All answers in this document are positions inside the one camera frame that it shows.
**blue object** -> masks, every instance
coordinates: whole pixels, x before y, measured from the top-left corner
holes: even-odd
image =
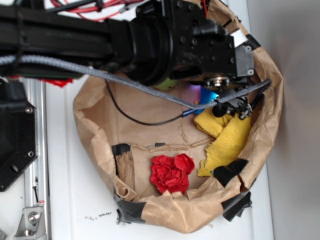
[[[204,87],[201,87],[201,97],[200,97],[200,101],[199,104],[207,104],[212,102],[213,100],[215,100],[217,97],[219,97],[218,94],[216,94],[215,92],[208,90]],[[199,109],[196,110],[194,113],[195,114],[200,114],[202,113],[204,109]]]

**black cable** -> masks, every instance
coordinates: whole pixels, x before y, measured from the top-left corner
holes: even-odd
[[[182,118],[182,117],[184,116],[184,114],[181,113],[180,115],[178,115],[178,116],[176,116],[176,117],[174,117],[174,118],[172,118],[172,119],[169,119],[169,120],[166,120],[166,121],[161,121],[161,122],[156,122],[156,123],[147,123],[147,122],[139,121],[139,120],[137,120],[137,119],[135,119],[135,118],[127,115],[124,111],[122,111],[122,109],[118,106],[118,104],[117,104],[117,102],[116,102],[116,99],[115,99],[115,97],[114,97],[114,95],[113,95],[113,93],[112,93],[112,91],[111,91],[111,88],[110,88],[110,85],[109,85],[108,81],[106,80],[105,83],[106,83],[106,88],[107,88],[107,90],[108,90],[108,92],[109,92],[109,94],[110,94],[110,97],[111,97],[111,99],[112,99],[112,101],[113,101],[114,106],[116,107],[116,109],[118,109],[118,111],[119,111],[123,116],[125,116],[125,117],[128,118],[128,119],[130,119],[131,121],[134,121],[134,122],[137,123],[137,124],[141,124],[141,125],[145,125],[145,126],[159,126],[159,125],[171,123],[171,122],[173,122],[174,120],[177,120],[177,119]]]
[[[68,5],[62,5],[62,6],[58,6],[58,7],[54,7],[54,8],[50,8],[48,9],[46,12],[47,13],[59,13],[62,11],[68,11],[68,10],[72,10],[87,4],[91,4],[91,3],[95,3],[96,0],[82,0],[82,1],[77,1],[74,3],[70,3]]]
[[[265,98],[264,91],[267,90],[270,85],[271,82],[260,89],[257,96],[254,98],[252,103],[250,103],[252,110],[254,110],[257,107],[257,105]]]

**wire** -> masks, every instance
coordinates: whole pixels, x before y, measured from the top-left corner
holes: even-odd
[[[16,59],[17,59],[16,55],[1,56],[0,57],[0,66],[13,64]],[[80,64],[64,61],[64,60],[53,58],[53,57],[40,56],[40,55],[23,55],[19,58],[18,63],[46,65],[46,66],[50,66],[50,67],[54,67],[54,68],[68,70],[68,71],[71,71],[74,73],[89,74],[89,75],[92,75],[92,76],[95,76],[98,78],[108,79],[111,82],[115,82],[118,84],[122,84],[125,86],[129,86],[129,87],[138,89],[138,90],[145,92],[147,94],[156,96],[158,98],[166,99],[166,100],[174,102],[176,104],[180,104],[182,106],[185,106],[189,109],[194,109],[194,110],[206,109],[206,108],[214,107],[218,104],[217,100],[213,101],[213,102],[205,103],[205,104],[199,104],[199,105],[192,104],[192,103],[184,101],[178,97],[175,97],[175,96],[169,95],[167,93],[149,88],[145,85],[142,85],[139,82],[127,79],[125,77],[114,75],[111,73],[106,73],[102,70],[94,69],[94,68],[91,68],[88,66],[83,66]],[[263,82],[257,83],[256,85],[249,86],[248,88],[244,88],[244,89],[239,90],[233,94],[222,97],[218,101],[219,101],[219,103],[223,104],[223,103],[228,102],[234,98],[248,95],[249,93],[256,91],[256,90],[259,90],[269,84],[271,84],[271,80],[266,79]]]
[[[208,17],[208,9],[207,9],[206,0],[201,0],[201,3],[202,3],[202,5],[203,5],[203,10],[204,10],[205,18],[207,18],[207,17]]]
[[[59,0],[50,0],[52,5],[55,8],[61,7],[61,6],[69,6],[69,2],[68,1],[64,1],[67,5],[63,5]],[[108,7],[113,7],[116,5],[122,5],[125,4],[126,6],[129,6],[131,4],[135,4],[135,3],[139,3],[142,2],[143,0],[111,0],[108,2],[105,2],[102,6],[103,9],[108,8]],[[91,7],[82,7],[82,8],[74,8],[74,9],[70,9],[67,10],[70,13],[75,13],[75,14],[83,14],[83,13],[91,13],[91,12],[96,12],[99,11],[100,8],[97,6],[91,6]]]
[[[62,5],[54,8],[50,8],[47,10],[48,13],[59,13],[62,11],[68,11],[75,9],[77,7],[81,7],[83,5],[91,4],[94,3],[96,0],[82,0],[82,1],[77,1],[68,5]]]
[[[114,4],[118,4],[118,3],[121,2],[121,1],[122,1],[122,0],[111,0],[111,1],[108,2],[108,4],[111,6],[111,5],[114,5]],[[83,16],[83,15],[80,14],[80,13],[77,13],[77,14],[78,14],[78,16],[79,16],[80,18],[82,18],[82,19],[84,19],[84,20],[99,22],[99,21],[103,21],[103,20],[109,19],[109,18],[111,18],[111,17],[113,17],[113,16],[115,16],[115,15],[117,15],[117,14],[119,14],[119,13],[120,13],[120,12],[117,11],[117,12],[115,12],[115,13],[112,13],[112,14],[108,15],[108,16],[104,16],[104,17],[97,18],[97,19],[87,18],[87,17]]]
[[[177,119],[179,119],[179,118],[183,118],[183,117],[184,117],[184,113],[181,113],[180,115],[178,115],[178,116],[176,116],[176,117],[174,117],[174,118],[172,118],[172,119],[169,119],[169,120],[166,120],[166,121],[161,121],[161,122],[156,122],[156,123],[148,123],[148,122],[139,121],[139,120],[137,120],[137,119],[129,116],[128,114],[126,114],[126,113],[119,107],[119,105],[117,104],[117,101],[116,101],[116,99],[115,99],[115,97],[114,97],[114,95],[113,95],[113,93],[112,93],[112,91],[111,91],[111,88],[110,88],[110,85],[109,85],[108,81],[105,80],[105,83],[106,83],[106,88],[107,88],[107,90],[108,90],[108,92],[109,92],[109,94],[110,94],[110,97],[111,97],[112,102],[114,103],[114,106],[116,107],[116,109],[118,109],[118,111],[119,111],[123,116],[125,116],[126,118],[134,121],[134,122],[137,123],[137,124],[141,124],[141,125],[145,125],[145,126],[159,126],[159,125],[171,123],[171,122],[173,122],[173,121],[175,121],[175,120],[177,120]]]

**red wire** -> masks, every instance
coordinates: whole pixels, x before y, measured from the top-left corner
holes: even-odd
[[[90,21],[94,21],[94,22],[99,22],[99,21],[102,21],[102,20],[106,20],[106,19],[109,19],[117,14],[119,14],[120,12],[119,11],[116,11],[108,16],[104,16],[104,17],[101,17],[101,18],[97,18],[97,19],[90,19],[90,18],[86,18],[85,16],[83,16],[81,13],[77,13],[80,18],[84,19],[84,20],[90,20]]]
[[[111,7],[114,4],[119,4],[119,2],[121,2],[121,1],[123,1],[123,0],[111,0],[111,1],[108,1],[103,5],[103,8]],[[88,9],[96,9],[96,10],[98,10],[99,8],[95,6],[95,7],[88,7],[87,10]],[[95,12],[96,10],[90,10],[90,11],[81,12],[81,13]],[[75,12],[75,11],[72,11],[72,10],[70,10],[69,12],[77,13],[80,18],[82,18],[84,20],[94,21],[94,22],[99,22],[99,21],[102,21],[102,20],[109,19],[109,18],[111,18],[111,17],[113,17],[113,16],[115,16],[115,15],[120,13],[119,11],[117,11],[115,13],[112,13],[112,14],[108,15],[108,16],[104,16],[104,17],[97,18],[97,19],[90,19],[90,18],[87,18],[87,17],[83,16],[80,12]]]
[[[208,17],[208,9],[207,9],[206,0],[201,0],[201,2],[202,2],[202,5],[203,5],[204,15],[207,18]]]
[[[53,4],[53,6],[56,8],[56,7],[60,7],[61,4],[55,0],[50,0],[51,3]],[[138,2],[141,2],[143,0],[110,0],[108,2],[105,2],[102,6],[103,9],[105,8],[108,8],[108,7],[112,7],[112,6],[116,6],[116,5],[120,5],[120,4],[133,4],[133,3],[138,3]],[[106,20],[106,19],[109,19],[117,14],[120,14],[120,11],[116,11],[115,13],[112,13],[108,16],[104,16],[104,17],[101,17],[101,18],[98,18],[98,19],[90,19],[90,18],[87,18],[85,16],[83,16],[82,14],[83,13],[91,13],[91,12],[96,12],[98,11],[99,8],[97,6],[92,6],[92,7],[83,7],[83,8],[74,8],[74,9],[70,9],[68,10],[67,12],[70,12],[70,13],[75,13],[75,14],[78,14],[78,16],[82,19],[85,19],[85,20],[90,20],[90,21],[95,21],[95,22],[99,22],[99,21],[102,21],[102,20]]]

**red fabric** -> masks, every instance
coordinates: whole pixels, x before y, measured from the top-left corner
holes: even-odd
[[[194,168],[194,160],[184,153],[175,157],[154,156],[150,181],[162,194],[166,190],[184,194],[189,187],[188,175]]]

